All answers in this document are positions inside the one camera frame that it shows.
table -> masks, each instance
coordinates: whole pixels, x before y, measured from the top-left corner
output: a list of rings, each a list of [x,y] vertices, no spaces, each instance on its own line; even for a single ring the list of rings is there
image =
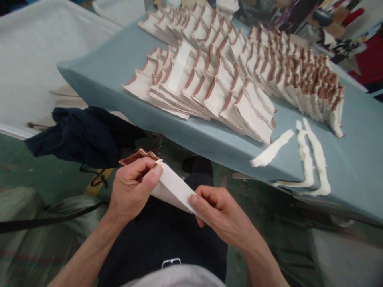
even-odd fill
[[[271,164],[252,168],[249,160],[259,155],[266,148],[265,144],[241,136],[215,120],[209,122],[195,117],[182,120],[123,90],[120,84],[126,84],[134,76],[135,69],[144,65],[146,55],[155,46],[167,48],[132,23],[92,53],[60,62],[57,67],[88,105],[119,110],[137,126],[162,133],[192,152],[249,176],[267,182],[304,180],[295,136]],[[309,119],[322,143],[332,188],[328,196],[318,199],[341,204],[383,222],[383,105],[348,81],[341,80],[341,83],[346,87],[342,119],[346,136],[338,139],[327,126]],[[276,140],[286,130],[295,130],[296,120],[302,120],[302,116],[287,102],[272,100],[279,110],[272,133],[272,139]],[[316,172],[314,174],[312,189],[320,185]]]

dark blue cloth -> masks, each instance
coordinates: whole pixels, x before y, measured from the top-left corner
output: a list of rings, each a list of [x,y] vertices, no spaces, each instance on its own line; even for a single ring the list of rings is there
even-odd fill
[[[146,137],[138,127],[96,107],[55,108],[52,116],[56,126],[24,141],[35,157],[53,154],[93,168],[112,168],[118,166],[124,144],[135,148],[134,139]]]

right hand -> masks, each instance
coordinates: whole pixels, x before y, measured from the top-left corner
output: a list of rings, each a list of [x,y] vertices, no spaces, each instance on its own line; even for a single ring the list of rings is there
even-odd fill
[[[195,192],[197,195],[189,198],[191,206],[223,241],[241,250],[254,244],[259,233],[226,188],[201,185]],[[205,222],[196,217],[204,227]]]

green floor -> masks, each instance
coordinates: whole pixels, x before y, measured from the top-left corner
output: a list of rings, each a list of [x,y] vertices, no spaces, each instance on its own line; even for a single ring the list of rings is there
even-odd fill
[[[138,147],[146,150],[157,148],[155,138],[149,137],[137,142]],[[77,163],[62,161],[54,156],[34,158],[20,140],[0,134],[0,149],[3,155],[0,158],[0,190],[18,186],[33,187],[38,190],[47,204],[54,204],[60,200],[83,194],[92,175],[80,173]],[[182,161],[191,152],[174,142],[164,138],[156,154],[180,176],[186,177],[182,172]],[[290,204],[294,199],[259,181],[243,181],[233,179],[233,170],[213,163],[214,181],[216,186],[226,187],[240,204],[255,227],[267,237],[270,228],[269,213],[294,216],[294,209]],[[98,197],[108,199],[111,194],[111,183],[115,170],[108,178],[110,187],[102,187]],[[246,267],[241,253],[234,248],[228,253],[228,273],[226,283],[228,286],[244,286],[246,282]]]

stack of fabric pieces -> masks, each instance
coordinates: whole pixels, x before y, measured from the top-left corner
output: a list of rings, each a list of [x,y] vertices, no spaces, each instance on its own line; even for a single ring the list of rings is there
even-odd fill
[[[213,47],[206,54],[184,41],[167,51],[155,48],[124,89],[175,116],[217,119],[242,135],[271,143],[275,108],[237,64]]]
[[[224,73],[217,67],[221,66],[218,63],[225,63],[232,79],[236,79],[238,74],[240,82],[244,82],[247,89],[256,90],[261,95],[258,98],[263,102],[267,98],[266,95],[273,94],[283,98],[299,108],[302,114],[329,124],[337,137],[344,135],[341,130],[344,88],[339,84],[338,76],[331,72],[329,59],[314,56],[311,50],[293,44],[290,36],[284,32],[278,29],[269,31],[259,24],[245,37],[241,30],[236,31],[233,23],[224,14],[212,9],[208,3],[204,6],[195,5],[193,9],[171,6],[160,8],[156,12],[149,12],[147,19],[140,21],[138,26],[171,46],[188,43],[196,57],[198,51],[205,60],[209,57],[209,75],[215,77],[214,83],[217,80],[222,83],[211,84],[209,91],[216,92],[219,86],[224,86],[229,94],[232,88],[235,88],[235,93],[238,91],[238,96],[245,93],[246,89],[242,92],[239,86],[231,86],[230,81],[222,81]],[[211,95],[207,95],[203,100],[206,109],[206,106],[211,104],[208,100]],[[257,109],[257,115],[264,118],[263,111],[259,111],[261,108],[258,106]],[[201,112],[198,114],[203,118],[209,117]],[[240,126],[235,125],[234,128],[233,124],[228,124],[229,120],[221,113],[219,116],[222,122],[234,130],[247,134]]]

